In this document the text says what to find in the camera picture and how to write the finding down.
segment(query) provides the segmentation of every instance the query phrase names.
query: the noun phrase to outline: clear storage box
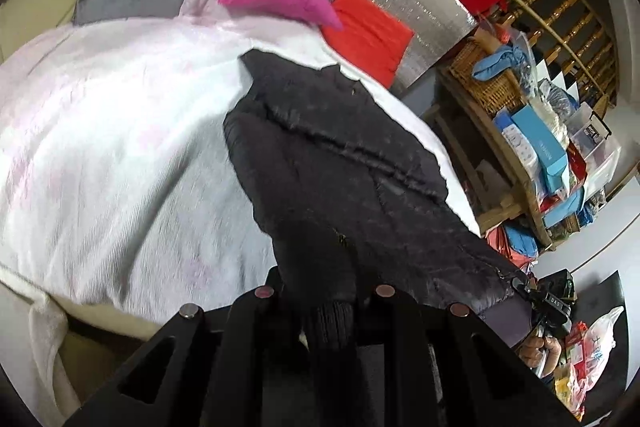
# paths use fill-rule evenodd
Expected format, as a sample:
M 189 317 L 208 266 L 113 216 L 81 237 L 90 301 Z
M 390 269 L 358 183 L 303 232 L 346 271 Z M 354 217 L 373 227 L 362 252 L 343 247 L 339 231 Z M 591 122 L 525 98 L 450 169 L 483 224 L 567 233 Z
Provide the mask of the clear storage box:
M 587 163 L 586 201 L 611 181 L 622 147 L 586 102 L 566 121 L 566 127 L 569 138 Z

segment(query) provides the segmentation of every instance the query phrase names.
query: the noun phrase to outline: metal screw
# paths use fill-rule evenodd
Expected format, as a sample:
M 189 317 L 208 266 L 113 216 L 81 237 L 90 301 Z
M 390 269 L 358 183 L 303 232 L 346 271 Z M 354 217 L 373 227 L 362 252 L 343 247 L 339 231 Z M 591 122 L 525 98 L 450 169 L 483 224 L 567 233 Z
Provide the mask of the metal screw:
M 393 286 L 389 286 L 388 284 L 381 284 L 377 286 L 376 293 L 380 297 L 388 299 L 389 297 L 393 297 L 396 294 L 396 289 Z
M 466 317 L 471 310 L 466 304 L 456 302 L 449 307 L 449 311 L 456 317 Z
M 197 304 L 189 302 L 180 306 L 180 317 L 185 319 L 192 319 L 198 313 L 200 307 Z
M 258 299 L 268 299 L 273 295 L 273 288 L 271 286 L 260 286 L 255 289 L 254 294 Z

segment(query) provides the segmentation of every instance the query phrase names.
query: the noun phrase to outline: container handle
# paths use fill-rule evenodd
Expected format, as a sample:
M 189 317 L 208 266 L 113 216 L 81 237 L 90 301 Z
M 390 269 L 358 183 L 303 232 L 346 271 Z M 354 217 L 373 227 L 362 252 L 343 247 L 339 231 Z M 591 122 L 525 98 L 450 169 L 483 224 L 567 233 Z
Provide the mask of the container handle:
M 599 115 L 598 115 L 595 111 L 593 111 L 593 110 L 591 111 L 591 116 L 589 117 L 589 120 L 591 120 L 591 118 L 593 118 L 594 116 L 595 116 L 598 120 L 600 120 L 600 123 L 602 124 L 602 126 L 603 126 L 603 127 L 607 130 L 607 132 L 609 133 L 609 134 L 607 134 L 607 136 L 605 136 L 605 137 L 604 137 L 604 139 L 606 140 L 606 139 L 607 139 L 609 136 L 611 136 L 613 133 L 611 132 L 611 130 L 610 130 L 610 128 L 609 128 L 609 126 L 608 126 L 606 123 L 604 123 L 604 120 L 603 120 L 601 117 L 599 117 Z

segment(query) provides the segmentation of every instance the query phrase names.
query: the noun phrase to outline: light blue box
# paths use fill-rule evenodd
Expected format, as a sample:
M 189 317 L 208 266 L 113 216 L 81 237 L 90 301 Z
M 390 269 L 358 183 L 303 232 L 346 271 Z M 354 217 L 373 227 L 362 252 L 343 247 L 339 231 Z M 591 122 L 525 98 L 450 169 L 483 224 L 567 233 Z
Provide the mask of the light blue box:
M 564 187 L 562 174 L 569 166 L 566 151 L 530 105 L 527 104 L 511 118 L 536 151 L 546 187 L 550 194 L 555 194 Z

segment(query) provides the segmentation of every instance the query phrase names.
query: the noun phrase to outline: wooden railing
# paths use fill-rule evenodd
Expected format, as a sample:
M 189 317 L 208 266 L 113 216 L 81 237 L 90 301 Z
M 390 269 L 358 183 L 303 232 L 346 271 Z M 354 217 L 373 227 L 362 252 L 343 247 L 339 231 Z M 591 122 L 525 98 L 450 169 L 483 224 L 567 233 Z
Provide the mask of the wooden railing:
M 541 45 L 540 37 L 545 33 L 550 35 L 556 44 L 548 50 L 543 50 L 546 63 L 556 61 L 564 50 L 568 58 L 560 64 L 562 73 L 567 74 L 574 68 L 577 69 L 576 80 L 580 99 L 590 98 L 597 113 L 604 116 L 613 93 L 618 89 L 618 58 L 613 37 L 607 33 L 606 26 L 590 4 L 586 0 L 563 0 L 550 14 L 544 15 L 532 7 L 537 0 L 508 1 L 509 10 L 499 21 L 511 25 L 525 13 L 532 17 L 538 27 L 528 35 L 530 44 Z M 553 25 L 566 16 L 565 12 L 570 7 L 578 3 L 584 6 L 584 12 L 564 36 L 559 35 Z M 598 23 L 596 29 L 580 47 L 577 47 L 576 36 L 592 20 Z M 596 46 L 599 46 L 599 50 L 594 53 L 593 58 L 587 64 L 583 63 L 582 57 L 585 52 Z

